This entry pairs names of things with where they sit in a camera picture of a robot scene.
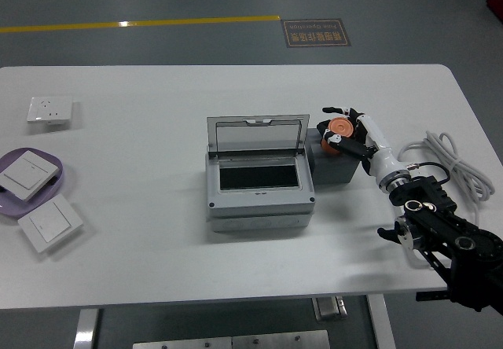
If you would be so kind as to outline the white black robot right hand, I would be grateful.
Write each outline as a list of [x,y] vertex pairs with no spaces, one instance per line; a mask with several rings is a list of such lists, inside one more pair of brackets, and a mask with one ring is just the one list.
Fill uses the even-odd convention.
[[317,125],[321,141],[329,148],[359,160],[383,192],[390,193],[410,182],[412,177],[407,166],[396,159],[383,132],[369,115],[353,108],[324,107],[322,111],[334,114],[337,119],[347,119],[353,133],[349,136],[339,134],[329,120],[321,121]]

